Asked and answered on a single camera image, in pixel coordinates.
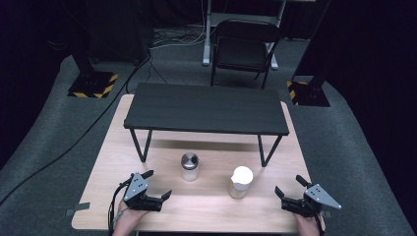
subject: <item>black table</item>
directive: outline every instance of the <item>black table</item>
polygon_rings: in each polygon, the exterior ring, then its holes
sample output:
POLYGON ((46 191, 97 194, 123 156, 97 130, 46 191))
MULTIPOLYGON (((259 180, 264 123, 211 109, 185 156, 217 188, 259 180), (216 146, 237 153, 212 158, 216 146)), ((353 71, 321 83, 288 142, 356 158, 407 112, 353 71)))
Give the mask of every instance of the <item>black table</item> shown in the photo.
POLYGON ((276 90, 138 84, 124 122, 142 162, 153 130, 257 135, 262 167, 289 134, 276 90), (142 153, 135 129, 149 130, 142 153), (265 159, 261 135, 277 136, 265 159))

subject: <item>chair leg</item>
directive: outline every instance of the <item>chair leg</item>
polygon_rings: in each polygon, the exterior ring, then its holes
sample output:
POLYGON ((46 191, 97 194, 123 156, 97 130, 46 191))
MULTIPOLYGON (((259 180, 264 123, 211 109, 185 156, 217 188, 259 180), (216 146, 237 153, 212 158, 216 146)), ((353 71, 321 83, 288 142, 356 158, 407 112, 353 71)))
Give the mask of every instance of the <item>chair leg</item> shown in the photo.
POLYGON ((258 79, 258 76, 259 76, 259 75, 260 75, 260 73, 258 73, 258 74, 255 76, 254 81, 258 79))
POLYGON ((215 65, 214 65, 214 62, 212 62, 211 81, 210 81, 210 84, 209 84, 211 87, 214 85, 214 75, 215 75, 215 65))
POLYGON ((264 75, 264 81, 262 82, 262 89, 265 88, 265 84, 267 83, 267 76, 268 76, 268 72, 269 70, 265 71, 265 75, 264 75))

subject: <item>cup lid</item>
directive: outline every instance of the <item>cup lid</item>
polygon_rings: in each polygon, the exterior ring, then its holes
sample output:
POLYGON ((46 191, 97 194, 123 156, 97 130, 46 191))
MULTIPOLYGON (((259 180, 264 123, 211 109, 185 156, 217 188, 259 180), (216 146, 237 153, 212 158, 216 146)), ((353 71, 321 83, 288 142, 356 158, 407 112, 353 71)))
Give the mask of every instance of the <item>cup lid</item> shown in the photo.
POLYGON ((254 179, 254 173, 246 166, 237 167, 231 177, 234 184, 249 185, 254 179))
POLYGON ((187 152, 181 158, 181 165, 187 170, 195 169, 199 165, 199 158, 194 153, 187 152))

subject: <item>silver lid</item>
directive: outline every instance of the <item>silver lid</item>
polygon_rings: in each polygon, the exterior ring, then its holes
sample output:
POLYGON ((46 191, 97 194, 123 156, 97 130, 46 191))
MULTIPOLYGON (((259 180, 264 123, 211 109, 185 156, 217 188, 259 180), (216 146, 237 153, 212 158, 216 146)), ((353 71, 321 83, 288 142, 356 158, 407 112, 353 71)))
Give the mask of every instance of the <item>silver lid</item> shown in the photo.
POLYGON ((187 170, 195 169, 199 165, 199 158, 194 153, 187 152, 181 158, 181 165, 187 170))

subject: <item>robotic arm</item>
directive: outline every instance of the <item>robotic arm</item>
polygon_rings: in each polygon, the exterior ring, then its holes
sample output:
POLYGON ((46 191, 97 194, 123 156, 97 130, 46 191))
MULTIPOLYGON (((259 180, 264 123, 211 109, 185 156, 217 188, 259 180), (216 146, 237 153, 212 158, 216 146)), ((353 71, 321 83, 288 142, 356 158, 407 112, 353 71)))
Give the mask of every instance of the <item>robotic arm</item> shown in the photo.
POLYGON ((148 183, 145 179, 152 175, 153 170, 144 174, 132 174, 131 182, 123 198, 123 201, 130 209, 160 211, 163 202, 171 196, 172 190, 166 192, 160 199, 147 196, 148 183))
POLYGON ((135 210, 149 210, 149 211, 161 211, 162 204, 171 196, 172 190, 166 192, 160 199, 147 196, 148 182, 145 180, 153 175, 153 170, 150 170, 144 174, 136 173, 131 174, 131 177, 123 183, 120 183, 116 192, 113 195, 112 202, 108 210, 108 235, 113 234, 113 223, 120 217, 116 215, 114 217, 114 205, 116 196, 121 189, 128 186, 126 189, 123 201, 129 209, 135 210))
POLYGON ((322 229, 319 215, 323 214, 322 206, 326 205, 341 209, 341 205, 335 201, 319 184, 313 185, 308 183, 303 177, 297 175, 295 178, 298 183, 306 187, 307 190, 303 194, 303 199, 294 200, 286 198, 282 191, 275 186, 275 193, 281 199, 281 208, 300 214, 304 217, 314 217, 318 223, 321 235, 325 232, 322 229))

